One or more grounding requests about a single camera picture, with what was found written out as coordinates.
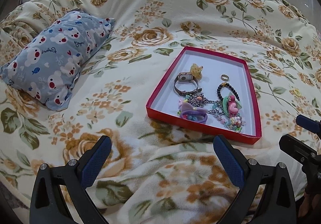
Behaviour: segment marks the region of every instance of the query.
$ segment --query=blue pillow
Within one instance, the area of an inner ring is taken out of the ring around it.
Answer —
[[[113,26],[112,18],[70,11],[3,65],[0,77],[53,111],[66,109],[80,66],[102,47]]]

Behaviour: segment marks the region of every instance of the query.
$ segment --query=gold ring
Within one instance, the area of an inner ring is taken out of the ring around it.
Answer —
[[[230,78],[227,75],[221,75],[221,79],[227,82]]]

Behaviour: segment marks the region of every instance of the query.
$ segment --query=blanket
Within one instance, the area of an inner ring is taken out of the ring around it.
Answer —
[[[318,137],[295,124],[298,114],[321,116],[321,42],[296,7],[285,0],[32,0],[0,23],[0,64],[74,8],[116,24],[82,68],[69,107],[49,111],[0,82],[0,180],[20,201],[29,206],[42,163],[64,165],[108,135],[112,152],[87,192],[111,224],[215,223],[238,189],[213,151],[213,136],[146,115],[148,98],[185,46],[247,62],[263,136],[254,145],[232,144],[261,164],[283,161],[302,196],[301,167],[278,141],[290,133],[321,152]]]

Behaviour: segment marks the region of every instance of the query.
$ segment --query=watch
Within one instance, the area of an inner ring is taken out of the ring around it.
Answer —
[[[194,81],[196,83],[196,88],[193,91],[180,91],[175,86],[177,82],[191,82]],[[174,80],[174,89],[180,96],[186,96],[186,95],[194,95],[197,93],[200,93],[202,91],[202,88],[198,88],[198,80],[191,74],[191,73],[179,73],[175,80]]]

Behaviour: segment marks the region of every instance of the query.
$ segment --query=silver screw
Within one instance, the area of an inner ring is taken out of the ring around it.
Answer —
[[[74,166],[76,163],[77,163],[77,160],[75,160],[75,159],[71,159],[70,161],[68,161],[68,164],[70,166]]]
[[[47,168],[47,164],[46,163],[43,163],[40,165],[40,169],[41,170],[44,170],[45,168]]]
[[[285,163],[283,163],[283,162],[280,162],[280,163],[279,163],[279,166],[280,166],[282,169],[284,169],[284,168],[286,167]]]
[[[257,161],[256,161],[256,159],[248,159],[248,163],[251,165],[256,165]]]

